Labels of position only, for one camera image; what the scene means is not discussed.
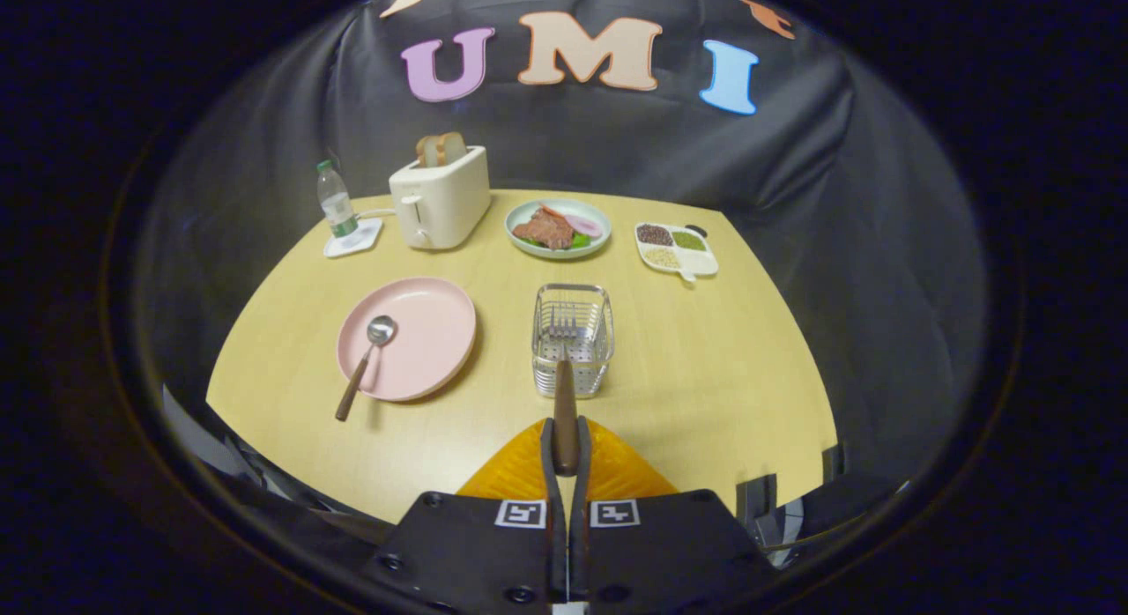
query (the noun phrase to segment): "blue letter i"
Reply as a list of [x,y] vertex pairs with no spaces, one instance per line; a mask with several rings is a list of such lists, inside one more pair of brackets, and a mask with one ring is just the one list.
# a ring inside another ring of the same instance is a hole
[[752,80],[752,65],[759,64],[756,54],[724,42],[705,41],[705,49],[713,53],[713,84],[700,93],[706,103],[739,113],[756,113],[756,105],[748,97]]

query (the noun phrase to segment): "yellow tabletop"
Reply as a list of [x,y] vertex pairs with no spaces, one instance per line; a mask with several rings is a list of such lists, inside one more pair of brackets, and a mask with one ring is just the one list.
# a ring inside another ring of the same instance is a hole
[[[544,261],[509,241],[505,214],[536,199],[576,199],[611,221],[611,238],[579,261]],[[390,208],[387,195],[359,211]],[[615,357],[579,413],[608,427],[679,490],[716,491],[735,511],[735,485],[775,473],[785,503],[822,484],[834,418],[799,326],[749,246],[720,212],[597,194],[495,190],[459,248],[408,248],[384,217],[374,248],[326,258],[326,225],[279,262],[231,328],[208,402],[232,430],[289,474],[393,522],[429,490],[455,492],[514,434],[550,416],[534,386],[537,289],[599,284],[615,314]],[[721,270],[696,284],[655,272],[634,244],[636,222],[705,228]],[[474,300],[478,333],[462,371],[440,392],[391,404],[358,395],[334,419],[346,379],[336,361],[342,322],[364,296],[407,276],[452,281]]]

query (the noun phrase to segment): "spoon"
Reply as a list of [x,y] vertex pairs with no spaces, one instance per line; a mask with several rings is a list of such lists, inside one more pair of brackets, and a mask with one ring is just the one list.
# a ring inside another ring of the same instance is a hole
[[372,349],[384,346],[395,335],[396,320],[388,316],[376,316],[368,323],[368,341],[371,342],[372,345],[368,348],[368,351],[364,351],[364,357],[360,359],[360,363],[356,364],[356,370],[353,371],[352,378],[349,379],[349,387],[345,388],[345,395],[344,397],[341,397],[341,405],[337,406],[337,421],[344,421],[349,418],[349,410],[352,408],[352,401],[356,398],[356,390],[360,387],[360,377],[364,375],[364,369],[368,367],[368,357]]

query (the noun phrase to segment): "fork handle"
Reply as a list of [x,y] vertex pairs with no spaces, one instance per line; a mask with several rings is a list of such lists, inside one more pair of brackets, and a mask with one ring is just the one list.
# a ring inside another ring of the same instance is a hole
[[356,390],[360,389],[360,378],[364,375],[364,369],[367,367],[368,353],[364,353],[360,363],[356,364],[356,370],[353,371],[353,376],[349,379],[349,387],[345,388],[345,394],[341,397],[341,404],[337,405],[337,421],[349,419],[349,411],[352,410],[352,401],[356,398]]
[[556,402],[553,406],[553,469],[559,476],[575,476],[580,467],[580,427],[575,416],[575,385],[572,362],[556,362]]

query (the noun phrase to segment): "lettuce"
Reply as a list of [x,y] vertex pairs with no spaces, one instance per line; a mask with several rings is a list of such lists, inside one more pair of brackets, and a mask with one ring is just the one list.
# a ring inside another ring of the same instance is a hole
[[[529,245],[536,245],[537,247],[544,247],[545,249],[548,249],[539,240],[534,240],[531,238],[522,238],[520,240],[523,240],[523,241],[528,243]],[[571,247],[571,249],[575,249],[576,247],[587,247],[589,245],[591,245],[591,237],[589,237],[588,235],[580,234],[580,232],[574,232],[572,235],[572,247]]]

